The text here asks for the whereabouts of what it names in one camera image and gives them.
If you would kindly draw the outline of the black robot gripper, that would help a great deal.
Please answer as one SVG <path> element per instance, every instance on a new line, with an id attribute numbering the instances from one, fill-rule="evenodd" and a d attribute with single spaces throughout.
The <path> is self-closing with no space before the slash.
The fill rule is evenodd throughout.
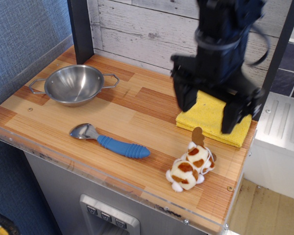
<path id="1" fill-rule="evenodd" d="M 203 91 L 226 103 L 221 132 L 231 134 L 244 117 L 258 114 L 264 90 L 252 83 L 242 71 L 245 49 L 242 46 L 214 49 L 198 46 L 195 56 L 171 56 L 173 87 L 181 111 L 196 103 Z"/>

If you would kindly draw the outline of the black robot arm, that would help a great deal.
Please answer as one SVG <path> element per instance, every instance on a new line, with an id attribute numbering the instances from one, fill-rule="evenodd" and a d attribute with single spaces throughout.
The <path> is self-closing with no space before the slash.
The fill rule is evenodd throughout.
<path id="1" fill-rule="evenodd" d="M 262 0 L 200 0 L 195 56 L 173 55 L 174 90 L 182 111 L 203 91 L 225 102 L 221 131 L 232 132 L 247 115 L 256 115 L 264 90 L 243 73 L 250 30 L 261 17 Z"/>

